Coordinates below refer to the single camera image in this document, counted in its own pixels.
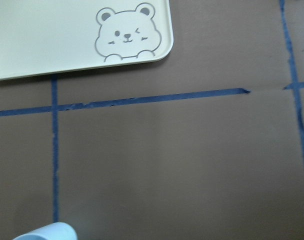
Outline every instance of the blue painter's tape line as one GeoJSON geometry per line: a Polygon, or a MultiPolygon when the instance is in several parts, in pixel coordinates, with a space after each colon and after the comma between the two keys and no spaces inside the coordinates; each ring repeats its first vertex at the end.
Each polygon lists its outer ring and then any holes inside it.
{"type": "Polygon", "coordinates": [[[2,111],[0,111],[0,117],[27,115],[27,114],[41,114],[41,113],[48,113],[48,112],[51,112],[51,106],[2,110],[2,111]]]}
{"type": "Polygon", "coordinates": [[[53,222],[59,221],[59,121],[58,121],[58,80],[51,77],[52,90],[52,131],[53,131],[53,222]]]}
{"type": "Polygon", "coordinates": [[[298,79],[298,73],[297,73],[297,66],[293,51],[293,45],[291,36],[289,33],[286,15],[285,15],[285,0],[279,0],[280,4],[280,10],[281,10],[281,18],[282,18],[282,25],[283,25],[283,31],[284,31],[284,37],[285,37],[285,43],[286,48],[289,53],[289,66],[291,71],[291,77],[292,77],[292,84],[290,84],[288,87],[289,89],[292,89],[294,99],[295,99],[295,108],[296,108],[296,117],[298,122],[298,129],[300,134],[300,140],[301,140],[301,150],[303,155],[303,161],[304,161],[304,120],[303,120],[303,114],[302,114],[302,101],[301,101],[301,94],[300,94],[300,83],[298,79]]]}
{"type": "Polygon", "coordinates": [[[177,100],[185,100],[185,99],[198,99],[198,98],[249,94],[249,93],[250,91],[244,88],[232,88],[232,89],[200,91],[200,92],[180,93],[180,94],[161,95],[161,96],[135,97],[135,98],[126,98],[126,99],[109,100],[109,101],[94,101],[88,104],[84,104],[84,103],[65,104],[65,105],[59,105],[58,110],[68,111],[68,110],[80,110],[80,109],[106,108],[106,107],[131,105],[131,104],[147,104],[147,103],[177,101],[177,100]]]}
{"type": "Polygon", "coordinates": [[[297,85],[297,88],[299,88],[299,89],[304,89],[304,81],[296,83],[296,84],[291,83],[291,84],[287,85],[284,89],[285,90],[292,90],[294,88],[294,85],[297,85]]]}
{"type": "Polygon", "coordinates": [[[228,95],[249,94],[251,92],[244,88],[231,88],[231,89],[199,91],[199,92],[179,93],[179,94],[170,94],[170,95],[161,95],[161,96],[133,97],[133,98],[109,100],[109,101],[94,101],[88,104],[73,103],[73,104],[58,105],[58,99],[57,99],[58,93],[57,93],[56,84],[57,83],[53,80],[52,94],[56,94],[54,95],[56,96],[54,99],[53,99],[54,96],[52,95],[52,102],[55,103],[54,106],[3,110],[0,111],[0,117],[26,115],[26,114],[39,114],[39,113],[53,113],[53,109],[57,109],[58,111],[67,111],[67,110],[79,110],[79,109],[104,108],[104,107],[122,106],[122,105],[130,105],[130,104],[145,104],[145,103],[176,101],[176,100],[184,100],[184,99],[198,99],[198,98],[219,97],[219,96],[228,96],[228,95]]]}

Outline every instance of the tape strip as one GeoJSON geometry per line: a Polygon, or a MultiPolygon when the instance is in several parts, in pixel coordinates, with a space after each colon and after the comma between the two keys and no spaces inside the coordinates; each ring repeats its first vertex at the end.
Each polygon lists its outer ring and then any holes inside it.
{"type": "Polygon", "coordinates": [[[301,94],[300,94],[300,88],[299,88],[300,84],[299,84],[299,79],[298,79],[296,60],[295,60],[294,51],[293,51],[293,44],[292,44],[292,40],[291,40],[291,36],[289,33],[288,24],[287,24],[287,20],[286,20],[285,3],[286,3],[285,0],[279,0],[285,43],[286,43],[287,51],[289,53],[288,63],[290,66],[291,78],[292,78],[291,89],[293,91],[294,100],[295,100],[296,117],[297,117],[297,122],[298,122],[298,129],[299,129],[300,140],[301,140],[301,150],[303,153],[303,161],[304,161],[304,120],[303,120],[303,115],[302,115],[302,101],[301,101],[301,94]]]}
{"type": "MultiPolygon", "coordinates": [[[[52,81],[52,94],[57,91],[56,81],[52,81]]],[[[121,106],[129,104],[146,104],[164,101],[176,101],[184,99],[197,99],[197,98],[209,98],[209,97],[219,97],[228,95],[239,95],[239,94],[249,94],[251,91],[244,88],[232,88],[223,90],[213,90],[213,91],[200,91],[191,93],[180,93],[171,95],[161,95],[161,96],[147,96],[147,97],[134,97],[110,101],[94,101],[88,104],[84,103],[74,103],[65,105],[56,105],[58,111],[67,110],[79,110],[79,109],[92,109],[92,108],[104,108],[112,106],[121,106]]],[[[26,114],[40,114],[40,113],[50,113],[53,112],[53,106],[43,106],[43,107],[32,107],[23,109],[13,109],[13,110],[3,110],[0,111],[0,117],[15,116],[15,115],[26,115],[26,114]]]]}

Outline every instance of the bear face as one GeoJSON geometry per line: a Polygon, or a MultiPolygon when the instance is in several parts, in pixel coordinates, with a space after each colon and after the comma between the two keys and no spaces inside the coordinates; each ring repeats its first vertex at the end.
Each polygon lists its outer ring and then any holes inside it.
{"type": "Polygon", "coordinates": [[[155,8],[150,3],[141,3],[135,10],[115,12],[112,8],[103,8],[97,15],[100,24],[98,38],[95,41],[97,53],[105,57],[138,57],[142,52],[154,51],[161,44],[161,34],[152,18],[155,8]]]}

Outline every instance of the bear ear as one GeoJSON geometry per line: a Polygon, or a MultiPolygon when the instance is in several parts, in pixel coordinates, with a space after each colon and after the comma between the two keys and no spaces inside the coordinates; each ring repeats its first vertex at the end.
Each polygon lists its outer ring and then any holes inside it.
{"type": "Polygon", "coordinates": [[[147,2],[137,5],[135,11],[147,15],[150,19],[152,19],[156,13],[154,6],[147,2]]]}
{"type": "Polygon", "coordinates": [[[98,11],[96,14],[96,20],[98,24],[103,25],[108,18],[115,14],[116,12],[112,8],[105,7],[98,11]]]}

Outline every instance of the plastic tray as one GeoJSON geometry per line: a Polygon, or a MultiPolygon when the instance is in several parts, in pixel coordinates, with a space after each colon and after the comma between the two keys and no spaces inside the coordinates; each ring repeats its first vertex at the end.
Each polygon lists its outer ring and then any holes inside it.
{"type": "Polygon", "coordinates": [[[153,62],[172,46],[169,0],[0,0],[0,80],[153,62]]]}

